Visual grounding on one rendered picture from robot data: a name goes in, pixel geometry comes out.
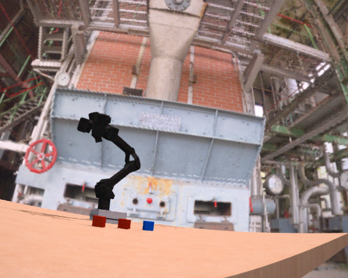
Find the red cube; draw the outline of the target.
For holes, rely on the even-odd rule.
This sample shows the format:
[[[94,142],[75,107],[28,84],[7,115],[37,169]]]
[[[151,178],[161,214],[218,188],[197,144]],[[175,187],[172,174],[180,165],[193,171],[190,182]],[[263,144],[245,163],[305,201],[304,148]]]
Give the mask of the red cube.
[[[104,228],[106,226],[106,217],[94,215],[92,226],[98,226],[99,228]]]
[[[127,219],[118,219],[118,228],[121,229],[130,229],[131,228],[131,220]]]

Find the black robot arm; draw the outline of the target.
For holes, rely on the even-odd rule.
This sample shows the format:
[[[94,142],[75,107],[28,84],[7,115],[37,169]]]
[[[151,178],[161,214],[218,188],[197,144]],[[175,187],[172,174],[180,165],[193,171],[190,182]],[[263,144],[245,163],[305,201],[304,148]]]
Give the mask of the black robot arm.
[[[106,114],[101,114],[99,112],[92,112],[88,114],[89,119],[93,121],[93,124],[98,123],[100,125],[110,126],[111,117]],[[113,142],[113,141],[112,141]],[[132,173],[140,169],[141,163],[139,157],[135,153],[135,149],[130,147],[120,136],[117,137],[117,140],[113,142],[119,149],[125,152],[125,165],[117,174],[113,175],[109,179],[101,179],[95,185],[95,194],[99,198],[98,210],[108,210],[110,211],[110,200],[114,199],[115,195],[113,192],[114,185],[116,185],[120,180],[125,178],[129,173]],[[134,160],[129,160],[129,157],[133,156]]]

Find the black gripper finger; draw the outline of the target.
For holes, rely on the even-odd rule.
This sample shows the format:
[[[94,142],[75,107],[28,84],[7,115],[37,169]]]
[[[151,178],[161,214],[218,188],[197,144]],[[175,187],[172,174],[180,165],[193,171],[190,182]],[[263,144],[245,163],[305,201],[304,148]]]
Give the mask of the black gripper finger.
[[[107,126],[104,130],[104,138],[106,139],[110,139],[111,137],[111,132],[112,132],[112,127],[111,126]]]
[[[90,119],[87,119],[85,126],[84,126],[84,132],[89,133],[93,127],[93,121]]]

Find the blue cube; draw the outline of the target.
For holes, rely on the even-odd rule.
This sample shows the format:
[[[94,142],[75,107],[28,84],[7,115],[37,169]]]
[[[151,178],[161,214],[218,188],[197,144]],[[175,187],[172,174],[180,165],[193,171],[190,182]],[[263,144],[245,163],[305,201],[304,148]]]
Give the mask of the blue cube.
[[[154,231],[154,222],[143,221],[143,230]]]

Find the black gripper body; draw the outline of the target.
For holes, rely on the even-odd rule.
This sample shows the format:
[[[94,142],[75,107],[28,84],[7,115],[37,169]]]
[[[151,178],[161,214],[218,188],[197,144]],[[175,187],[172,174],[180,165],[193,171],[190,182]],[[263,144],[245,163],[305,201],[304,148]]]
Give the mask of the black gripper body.
[[[83,130],[84,130],[84,126],[85,126],[85,123],[87,121],[87,118],[81,118],[79,120],[79,123],[78,123],[78,131],[81,131],[83,133],[85,133]],[[105,126],[103,125],[100,125],[98,123],[95,123],[92,127],[92,136],[96,137],[96,138],[101,138],[102,135],[104,135],[104,128]],[[107,139],[107,140],[110,140],[110,141],[113,141],[115,142],[117,140],[117,137],[118,137],[118,128],[114,128],[112,129],[112,132],[111,132],[111,137],[110,139]]]

